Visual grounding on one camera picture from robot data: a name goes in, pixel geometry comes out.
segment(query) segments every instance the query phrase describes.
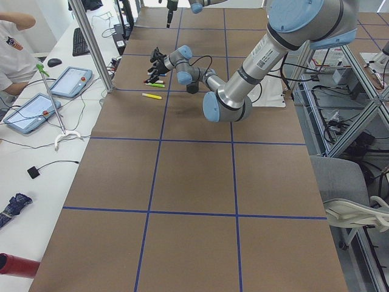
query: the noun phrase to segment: gray seat cushion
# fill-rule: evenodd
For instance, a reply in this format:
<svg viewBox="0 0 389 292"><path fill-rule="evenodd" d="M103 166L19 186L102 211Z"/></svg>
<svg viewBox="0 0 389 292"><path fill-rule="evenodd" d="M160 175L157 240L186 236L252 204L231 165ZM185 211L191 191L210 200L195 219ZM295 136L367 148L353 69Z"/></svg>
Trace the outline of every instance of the gray seat cushion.
<svg viewBox="0 0 389 292"><path fill-rule="evenodd" d="M311 162L323 202L341 198L370 205L365 179L358 164L321 156L311 156Z"/></svg>

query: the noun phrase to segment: black keyboard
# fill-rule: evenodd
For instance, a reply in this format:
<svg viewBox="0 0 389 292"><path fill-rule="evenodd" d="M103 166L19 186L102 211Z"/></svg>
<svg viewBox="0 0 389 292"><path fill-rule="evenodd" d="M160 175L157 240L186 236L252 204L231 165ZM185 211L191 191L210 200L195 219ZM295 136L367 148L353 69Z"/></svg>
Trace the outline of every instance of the black keyboard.
<svg viewBox="0 0 389 292"><path fill-rule="evenodd" d="M73 33L73 56L80 56L89 53L88 45L85 42L81 29L77 27Z"/></svg>

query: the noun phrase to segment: blue tablet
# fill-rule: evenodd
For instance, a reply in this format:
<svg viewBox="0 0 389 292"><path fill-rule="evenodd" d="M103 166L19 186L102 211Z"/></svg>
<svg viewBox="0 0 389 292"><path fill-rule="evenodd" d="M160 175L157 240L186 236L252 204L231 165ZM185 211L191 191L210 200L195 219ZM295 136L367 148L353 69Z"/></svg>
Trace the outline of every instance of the blue tablet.
<svg viewBox="0 0 389 292"><path fill-rule="evenodd" d="M67 67L50 87L50 90L56 96L72 99L81 92L91 78L92 71L89 69Z"/></svg>
<svg viewBox="0 0 389 292"><path fill-rule="evenodd" d="M61 106L59 101L54 102L57 108ZM15 112L6 117L3 122L16 131L27 134L38 128L53 113L55 111L50 98L39 93L20 108L15 109Z"/></svg>

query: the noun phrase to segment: black mouse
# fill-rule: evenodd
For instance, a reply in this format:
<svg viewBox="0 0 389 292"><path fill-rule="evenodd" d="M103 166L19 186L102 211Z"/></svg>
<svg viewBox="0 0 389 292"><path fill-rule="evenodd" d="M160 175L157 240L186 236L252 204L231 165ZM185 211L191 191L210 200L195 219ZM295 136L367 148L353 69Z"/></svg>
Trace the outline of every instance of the black mouse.
<svg viewBox="0 0 389 292"><path fill-rule="evenodd" d="M53 58L53 59L50 59L49 61L47 61L48 67L54 67L54 66L59 65L59 64L62 64L62 61L60 59L57 59L57 58Z"/></svg>

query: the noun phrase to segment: white table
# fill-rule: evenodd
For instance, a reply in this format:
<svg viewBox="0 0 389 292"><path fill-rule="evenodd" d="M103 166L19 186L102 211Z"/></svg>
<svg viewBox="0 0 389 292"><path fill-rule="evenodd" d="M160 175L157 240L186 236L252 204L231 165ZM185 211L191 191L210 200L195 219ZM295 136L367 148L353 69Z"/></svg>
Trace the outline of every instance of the white table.
<svg viewBox="0 0 389 292"><path fill-rule="evenodd" d="M112 2L103 1L104 6L93 12L88 11L89 22L94 15L99 16L107 11L112 12L111 25L108 20L94 17L93 31L98 45L102 52L104 61L109 64L111 58L118 57L117 49L111 37L103 38L102 32L118 23ZM68 66L88 68L93 71L92 79L99 75L93 63L91 55L72 56L73 31L78 27L76 20L69 26L67 31L53 48L52 52L44 62L45 70L51 78L57 78ZM62 64L49 68L47 60L59 58ZM35 74L34 80L41 79L39 73ZM37 93L46 94L42 82L27 87L19 96L15 105L22 105ZM97 80L84 94L85 109L77 131L82 136L89 136L97 120L101 106L99 100L106 94L101 79ZM69 99L58 99L65 105ZM59 110L63 116L63 122L68 130L76 127L78 118L83 109L83 101L77 98ZM57 118L53 115L50 123L58 125ZM48 123L42 124L31 134L23 135L15 132L6 125L0 125L0 137L19 144L37 147L40 145L52 144L61 129L51 126ZM31 166L40 167L52 161L82 159L89 138L83 140L75 139L60 143L58 151L54 146L39 149L28 149L19 145L13 145L4 141L0 142L0 159L2 172L0 176L0 212L6 207L9 199L16 193L23 193L32 198L33 203L22 210L9 224L0 229L0 252L25 257L40 261L49 242L52 231L61 212L63 202L67 196L73 178L76 174L78 164L55 163L40 170L40 176L31 179L27 169ZM9 292L28 291L32 279L0 275L0 290Z"/></svg>

